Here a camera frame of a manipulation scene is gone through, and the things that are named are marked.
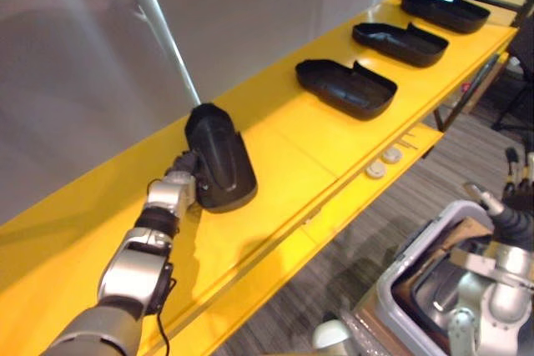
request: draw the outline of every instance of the black plastic cover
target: black plastic cover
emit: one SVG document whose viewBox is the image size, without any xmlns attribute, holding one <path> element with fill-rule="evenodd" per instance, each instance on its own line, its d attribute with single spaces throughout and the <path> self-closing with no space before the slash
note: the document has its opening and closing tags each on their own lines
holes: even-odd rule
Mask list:
<svg viewBox="0 0 534 356">
<path fill-rule="evenodd" d="M 367 120 L 382 113 L 397 90 L 394 82 L 362 67 L 332 60 L 305 60 L 296 66 L 299 83 L 319 99 L 353 117 Z"/>
<path fill-rule="evenodd" d="M 419 29 L 412 23 L 406 29 L 389 24 L 362 23 L 352 28 L 352 37 L 363 45 L 417 67 L 437 62 L 449 42 Z"/>
<path fill-rule="evenodd" d="M 489 10 L 465 0 L 402 0 L 402 9 L 458 33 L 477 31 L 490 16 Z"/>
<path fill-rule="evenodd" d="M 212 103 L 193 109 L 185 125 L 189 148 L 199 156 L 197 201 L 213 213 L 245 205 L 257 191 L 241 135 L 230 116 Z"/>
</svg>

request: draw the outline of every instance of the lower shelf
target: lower shelf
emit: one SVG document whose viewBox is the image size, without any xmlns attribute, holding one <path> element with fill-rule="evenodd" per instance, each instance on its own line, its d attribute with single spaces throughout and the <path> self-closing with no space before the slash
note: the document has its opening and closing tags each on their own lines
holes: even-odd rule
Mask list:
<svg viewBox="0 0 534 356">
<path fill-rule="evenodd" d="M 210 354 L 261 305 L 290 280 L 340 230 L 386 190 L 443 134 L 420 123 L 403 139 L 410 146 L 396 147 L 403 158 L 387 165 L 383 178 L 371 179 L 360 173 L 342 188 L 306 224 L 264 256 L 245 276 L 213 299 L 212 303 L 185 328 L 169 333 L 175 354 Z M 164 354 L 160 346 L 142 346 L 139 354 Z"/>
</svg>

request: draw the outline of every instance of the black chair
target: black chair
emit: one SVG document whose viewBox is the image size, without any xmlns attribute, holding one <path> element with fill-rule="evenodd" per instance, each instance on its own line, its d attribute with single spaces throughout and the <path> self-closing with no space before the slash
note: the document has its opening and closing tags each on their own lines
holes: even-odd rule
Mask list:
<svg viewBox="0 0 534 356">
<path fill-rule="evenodd" d="M 534 96 L 534 23 L 533 14 L 525 18 L 523 24 L 520 26 L 516 36 L 508 46 L 507 51 L 511 56 L 519 60 L 519 65 L 523 70 L 523 88 L 517 95 L 508 103 L 502 110 L 497 120 L 493 123 L 491 128 L 496 131 L 502 129 L 515 131 L 531 131 L 534 127 L 531 125 L 510 125 L 503 124 L 502 119 L 508 114 L 513 113 L 519 106 L 521 106 L 527 96 Z"/>
</svg>

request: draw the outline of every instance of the black cable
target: black cable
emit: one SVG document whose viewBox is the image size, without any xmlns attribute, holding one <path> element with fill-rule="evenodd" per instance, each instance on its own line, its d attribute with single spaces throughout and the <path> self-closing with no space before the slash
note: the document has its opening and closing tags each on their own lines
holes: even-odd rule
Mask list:
<svg viewBox="0 0 534 356">
<path fill-rule="evenodd" d="M 173 290 L 175 285 L 176 285 L 176 279 L 175 278 L 171 278 L 170 279 L 170 285 L 169 285 L 169 292 L 167 293 L 167 296 L 169 296 L 170 291 Z M 159 328 L 159 333 L 161 334 L 161 338 L 165 342 L 165 347 L 166 347 L 165 356 L 169 356 L 169 353 L 170 353 L 169 338 L 167 337 L 167 334 L 165 333 L 164 325 L 161 322 L 161 312 L 163 312 L 163 310 L 164 310 L 164 308 L 162 306 L 162 308 L 158 311 L 158 314 L 156 314 L 156 320 L 158 321 L 158 328 Z"/>
</svg>

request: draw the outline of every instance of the yellow shelf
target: yellow shelf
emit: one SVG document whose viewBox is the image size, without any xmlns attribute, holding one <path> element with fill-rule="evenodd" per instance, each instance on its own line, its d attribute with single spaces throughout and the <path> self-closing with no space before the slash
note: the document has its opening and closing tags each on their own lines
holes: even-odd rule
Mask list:
<svg viewBox="0 0 534 356">
<path fill-rule="evenodd" d="M 403 158 L 396 164 L 388 164 L 387 173 L 381 179 L 358 174 L 312 219 L 297 228 L 242 279 L 216 298 L 200 316 L 177 333 L 171 339 L 173 352 L 212 353 L 443 135 L 424 124 L 417 124 L 410 134 L 405 140 L 417 149 L 396 145 L 402 151 Z"/>
<path fill-rule="evenodd" d="M 476 33 L 460 35 L 416 18 L 416 25 L 450 43 L 443 58 L 429 68 L 407 66 L 350 38 L 352 25 L 361 21 L 406 25 L 411 18 L 399 4 L 385 0 L 216 99 L 243 133 L 259 191 L 239 210 L 212 214 L 195 208 L 181 222 L 171 258 L 178 285 L 163 315 L 168 330 L 189 330 L 222 293 L 293 238 L 303 222 L 320 209 L 326 213 L 327 205 L 367 163 L 413 128 L 515 32 L 486 24 Z M 295 64 L 306 58 L 332 58 L 346 65 L 357 58 L 395 81 L 397 94 L 378 118 L 350 118 L 297 83 Z M 185 121 L 181 118 L 144 139 L 0 227 L 4 353 L 39 353 L 76 313 L 94 304 L 100 274 L 138 217 L 147 182 L 186 149 Z M 313 241 L 321 235 L 331 238 L 328 230 L 339 227 L 328 227 L 309 225 L 303 234 Z M 306 240 L 297 236 L 291 240 L 305 248 Z M 288 271 L 293 271 L 292 263 L 287 262 Z M 256 290 L 263 299 L 270 294 Z M 154 320 L 148 318 L 142 352 L 159 341 Z"/>
</svg>

